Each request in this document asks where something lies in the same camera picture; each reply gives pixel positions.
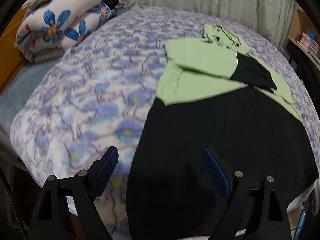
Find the pink items on shelf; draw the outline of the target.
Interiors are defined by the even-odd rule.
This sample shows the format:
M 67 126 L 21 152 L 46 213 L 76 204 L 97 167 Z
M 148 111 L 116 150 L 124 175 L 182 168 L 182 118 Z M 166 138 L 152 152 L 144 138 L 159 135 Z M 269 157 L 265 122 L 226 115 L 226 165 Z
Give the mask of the pink items on shelf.
M 299 33 L 296 36 L 296 41 L 299 42 L 311 55 L 317 55 L 319 51 L 319 45 L 309 35 L 306 33 Z

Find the light blue bed sheet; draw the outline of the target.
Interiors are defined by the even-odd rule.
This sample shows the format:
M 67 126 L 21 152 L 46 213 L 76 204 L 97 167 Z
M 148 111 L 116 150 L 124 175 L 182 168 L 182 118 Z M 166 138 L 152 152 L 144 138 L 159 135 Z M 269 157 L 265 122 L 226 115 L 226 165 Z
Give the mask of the light blue bed sheet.
M 45 74 L 53 68 L 61 58 L 40 63 L 30 63 L 23 67 L 15 79 L 1 95 L 1 130 L 10 134 L 14 117 L 24 107 L 25 103 L 40 84 Z

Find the purple floral bed blanket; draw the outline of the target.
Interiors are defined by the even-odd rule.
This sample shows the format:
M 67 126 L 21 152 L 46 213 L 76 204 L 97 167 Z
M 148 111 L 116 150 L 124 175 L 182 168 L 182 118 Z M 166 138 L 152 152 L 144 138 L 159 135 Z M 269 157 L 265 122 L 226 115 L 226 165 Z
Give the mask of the purple floral bed blanket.
M 95 206 L 114 239 L 132 239 L 126 212 L 127 181 L 159 79 L 165 43 L 202 38 L 218 24 L 242 37 L 251 54 L 287 83 L 308 134 L 319 174 L 319 118 L 285 57 L 248 27 L 222 18 L 166 8 L 132 9 L 67 50 L 14 118 L 11 144 L 40 185 L 50 175 L 74 176 L 110 146 L 119 159 Z

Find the green and black hooded jacket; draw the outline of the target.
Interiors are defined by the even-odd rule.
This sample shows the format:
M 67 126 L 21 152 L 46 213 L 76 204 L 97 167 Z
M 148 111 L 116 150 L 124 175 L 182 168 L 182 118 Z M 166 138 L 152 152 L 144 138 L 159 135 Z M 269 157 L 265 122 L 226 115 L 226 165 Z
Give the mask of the green and black hooded jacket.
M 127 181 L 131 238 L 210 237 L 227 200 L 204 164 L 209 146 L 251 178 L 273 177 L 287 211 L 319 174 L 286 81 L 218 24 L 168 40 L 165 52 Z

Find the wooden shelf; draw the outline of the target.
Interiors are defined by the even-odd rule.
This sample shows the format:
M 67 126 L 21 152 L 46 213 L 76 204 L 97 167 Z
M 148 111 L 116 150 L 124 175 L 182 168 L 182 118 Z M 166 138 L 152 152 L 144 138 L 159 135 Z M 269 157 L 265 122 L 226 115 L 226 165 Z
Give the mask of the wooden shelf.
M 296 5 L 287 38 L 319 69 L 319 32 L 299 5 Z

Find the white blue flower folded quilt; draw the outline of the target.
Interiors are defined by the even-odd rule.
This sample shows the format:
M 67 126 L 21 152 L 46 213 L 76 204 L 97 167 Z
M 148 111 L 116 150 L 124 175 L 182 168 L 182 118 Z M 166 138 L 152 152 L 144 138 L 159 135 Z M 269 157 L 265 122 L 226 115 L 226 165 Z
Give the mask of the white blue flower folded quilt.
M 49 0 L 24 18 L 16 33 L 16 46 L 30 62 L 60 57 L 111 15 L 103 0 Z

